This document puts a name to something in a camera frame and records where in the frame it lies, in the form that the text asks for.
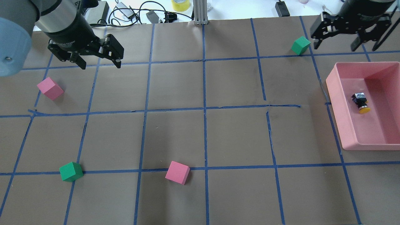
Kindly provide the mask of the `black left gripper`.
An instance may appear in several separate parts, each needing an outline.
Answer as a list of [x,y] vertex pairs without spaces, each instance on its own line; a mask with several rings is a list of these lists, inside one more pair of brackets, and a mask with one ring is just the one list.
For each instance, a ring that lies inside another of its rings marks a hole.
[[112,34],[102,39],[96,36],[79,13],[68,16],[50,13],[40,17],[36,26],[49,37],[48,50],[62,62],[69,61],[85,70],[84,57],[94,56],[112,61],[118,69],[122,66],[124,47],[116,37]]

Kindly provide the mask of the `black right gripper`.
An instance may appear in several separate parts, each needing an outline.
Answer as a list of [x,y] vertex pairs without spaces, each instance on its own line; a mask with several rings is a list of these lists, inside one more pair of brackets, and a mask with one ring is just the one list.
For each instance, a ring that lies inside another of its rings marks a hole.
[[382,7],[346,7],[336,15],[322,12],[310,28],[310,37],[314,40],[314,50],[317,50],[327,38],[357,32],[356,39],[351,43],[351,51],[354,52],[363,43],[379,41],[390,25],[391,16]]

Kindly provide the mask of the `pink cube near left arm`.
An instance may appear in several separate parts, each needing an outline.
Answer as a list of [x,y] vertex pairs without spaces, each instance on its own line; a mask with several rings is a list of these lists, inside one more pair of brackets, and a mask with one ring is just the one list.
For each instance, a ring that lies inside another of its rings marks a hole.
[[37,87],[42,94],[52,101],[64,94],[64,90],[50,77],[38,83]]

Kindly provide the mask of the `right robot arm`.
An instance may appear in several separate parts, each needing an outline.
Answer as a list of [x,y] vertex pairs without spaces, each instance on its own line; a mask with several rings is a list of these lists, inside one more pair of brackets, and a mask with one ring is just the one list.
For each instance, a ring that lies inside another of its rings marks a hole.
[[394,0],[346,0],[337,14],[323,11],[310,28],[310,37],[314,40],[314,49],[318,49],[323,40],[339,34],[357,37],[351,43],[351,51],[357,50],[363,43],[374,41],[373,51],[380,47],[378,41],[392,25],[392,14],[387,13]]

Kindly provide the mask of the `green cube near left arm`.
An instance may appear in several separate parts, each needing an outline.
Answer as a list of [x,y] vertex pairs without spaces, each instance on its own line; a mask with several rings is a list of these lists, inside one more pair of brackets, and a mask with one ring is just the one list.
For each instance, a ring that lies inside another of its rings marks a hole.
[[76,162],[67,163],[59,168],[61,180],[64,182],[73,182],[84,176],[80,164]]

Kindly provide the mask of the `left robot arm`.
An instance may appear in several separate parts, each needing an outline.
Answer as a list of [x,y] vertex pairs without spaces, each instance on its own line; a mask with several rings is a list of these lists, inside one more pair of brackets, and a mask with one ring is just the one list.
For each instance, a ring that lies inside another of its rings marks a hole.
[[49,37],[47,48],[59,61],[85,69],[82,56],[96,56],[121,68],[123,46],[112,34],[96,36],[82,14],[98,5],[98,0],[2,0],[0,75],[15,75],[23,69],[34,27]]

